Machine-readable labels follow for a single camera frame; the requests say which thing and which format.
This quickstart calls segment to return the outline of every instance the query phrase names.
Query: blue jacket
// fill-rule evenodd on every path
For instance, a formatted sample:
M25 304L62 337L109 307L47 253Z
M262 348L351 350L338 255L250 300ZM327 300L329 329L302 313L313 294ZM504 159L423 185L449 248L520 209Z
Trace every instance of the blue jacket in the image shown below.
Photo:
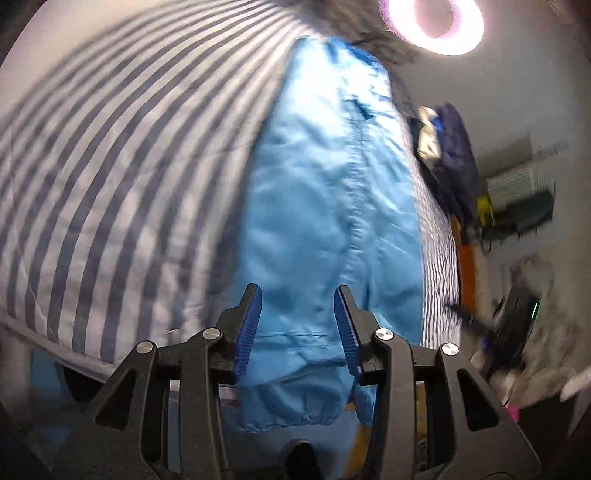
M353 394L373 418L375 390L353 386L333 312L338 285L412 343L421 338L419 220L408 132L387 72L335 38L294 47L254 146L236 299L262 288L262 314L238 394L250 431L335 420Z

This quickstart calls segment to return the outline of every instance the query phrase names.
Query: ring light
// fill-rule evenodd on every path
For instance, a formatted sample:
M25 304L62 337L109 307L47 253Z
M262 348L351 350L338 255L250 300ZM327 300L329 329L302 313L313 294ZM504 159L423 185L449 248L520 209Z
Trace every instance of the ring light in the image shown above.
M403 40L441 55L463 55L482 40L484 20L474 0L448 0L452 6L451 29L439 38L427 35L417 23L415 0L380 0L386 26Z

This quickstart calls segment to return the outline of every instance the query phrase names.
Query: striped bedsheet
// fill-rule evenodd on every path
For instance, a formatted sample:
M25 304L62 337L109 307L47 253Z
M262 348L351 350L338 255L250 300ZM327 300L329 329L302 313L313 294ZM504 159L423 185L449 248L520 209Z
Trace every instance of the striped bedsheet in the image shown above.
M272 0L175 0L56 62L0 124L0 321L86 370L214 323L250 149L307 34ZM456 255L407 147L437 346L459 341Z

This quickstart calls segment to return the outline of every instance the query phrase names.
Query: mattress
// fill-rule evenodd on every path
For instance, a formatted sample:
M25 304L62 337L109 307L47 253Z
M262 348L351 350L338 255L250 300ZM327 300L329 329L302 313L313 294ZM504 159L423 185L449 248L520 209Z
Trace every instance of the mattress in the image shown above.
M229 306L249 153L293 44L322 36L271 0L120 3L49 0L0 68L0 322L100 380ZM458 343L449 220L406 150L421 343Z

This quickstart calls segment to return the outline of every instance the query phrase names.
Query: white wall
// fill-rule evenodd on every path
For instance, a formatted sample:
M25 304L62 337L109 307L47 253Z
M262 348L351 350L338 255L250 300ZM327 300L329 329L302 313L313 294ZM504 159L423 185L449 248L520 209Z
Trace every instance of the white wall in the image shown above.
M459 57L422 51L397 70L414 103L453 103L477 157L528 131L534 146L568 136L573 151L589 149L591 67L572 29L544 0L476 2L485 35L475 50Z
M543 0L476 2L485 36L475 50L460 57L424 52L398 72L415 105L456 106L481 172L495 170L484 157L524 136L530 136L533 151L568 140L570 149L550 165L556 180L553 222L537 235L494 246L487 264L494 273L538 248L553 247L562 307L579 319L582 345L589 345L591 66L573 29ZM581 368L589 365L591 348L581 347L577 358Z

